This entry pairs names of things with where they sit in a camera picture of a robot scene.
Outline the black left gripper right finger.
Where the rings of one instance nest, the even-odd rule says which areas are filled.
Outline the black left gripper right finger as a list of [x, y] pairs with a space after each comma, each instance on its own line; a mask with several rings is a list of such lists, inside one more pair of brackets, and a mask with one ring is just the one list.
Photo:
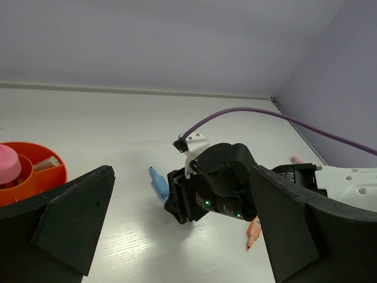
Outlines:
[[301, 187], [263, 166], [250, 171], [276, 282], [376, 282], [376, 213]]

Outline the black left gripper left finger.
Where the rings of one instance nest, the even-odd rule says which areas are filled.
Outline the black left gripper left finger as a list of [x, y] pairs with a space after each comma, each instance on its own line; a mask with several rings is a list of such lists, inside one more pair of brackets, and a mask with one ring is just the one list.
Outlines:
[[115, 183], [100, 166], [1, 208], [1, 282], [81, 282], [88, 276]]

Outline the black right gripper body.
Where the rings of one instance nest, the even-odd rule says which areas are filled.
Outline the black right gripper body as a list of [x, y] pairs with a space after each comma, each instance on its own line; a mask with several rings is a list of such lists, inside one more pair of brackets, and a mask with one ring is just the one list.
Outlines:
[[187, 212], [194, 221], [213, 212], [250, 222], [257, 216], [250, 183], [257, 165], [247, 146], [220, 143], [201, 153], [190, 167], [196, 172], [182, 184]]

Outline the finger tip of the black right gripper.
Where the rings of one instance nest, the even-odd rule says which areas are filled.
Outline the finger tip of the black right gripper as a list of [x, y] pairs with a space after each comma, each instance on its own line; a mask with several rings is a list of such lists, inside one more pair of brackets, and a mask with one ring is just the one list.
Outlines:
[[186, 179], [184, 169], [173, 170], [167, 175], [167, 179], [169, 196], [164, 204], [165, 210], [172, 214], [179, 224], [194, 221], [186, 210], [182, 193], [182, 184]]

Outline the blue highlighter pen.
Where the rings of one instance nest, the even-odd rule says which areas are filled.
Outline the blue highlighter pen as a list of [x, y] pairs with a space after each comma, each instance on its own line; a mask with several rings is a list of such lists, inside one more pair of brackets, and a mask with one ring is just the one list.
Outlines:
[[150, 167], [149, 173], [152, 178], [152, 186], [158, 196], [158, 198], [163, 202], [166, 203], [168, 197], [169, 197], [169, 186], [165, 180], [165, 178], [162, 177], [162, 175], [158, 174], [155, 168]]

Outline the orange highlighter pen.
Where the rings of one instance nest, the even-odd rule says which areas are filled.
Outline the orange highlighter pen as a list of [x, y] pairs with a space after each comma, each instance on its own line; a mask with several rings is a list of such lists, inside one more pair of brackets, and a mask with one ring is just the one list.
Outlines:
[[253, 244], [258, 240], [260, 233], [262, 231], [261, 223], [259, 217], [255, 217], [249, 224], [247, 229], [247, 243], [246, 251], [249, 251]]

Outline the grey white eraser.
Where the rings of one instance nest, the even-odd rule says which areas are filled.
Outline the grey white eraser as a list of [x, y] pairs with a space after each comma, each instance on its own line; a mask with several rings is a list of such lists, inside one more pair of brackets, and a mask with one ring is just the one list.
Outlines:
[[43, 170], [47, 170], [53, 167], [57, 167], [61, 164], [61, 162], [54, 156], [51, 156], [45, 160], [40, 161], [39, 163], [33, 165], [34, 172], [40, 172]]

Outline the pink cap crayon bottle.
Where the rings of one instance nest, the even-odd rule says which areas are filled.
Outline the pink cap crayon bottle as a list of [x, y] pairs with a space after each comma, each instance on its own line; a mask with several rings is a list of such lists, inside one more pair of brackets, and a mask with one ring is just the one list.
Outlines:
[[1, 145], [1, 186], [12, 186], [21, 174], [21, 162], [18, 153], [9, 146]]

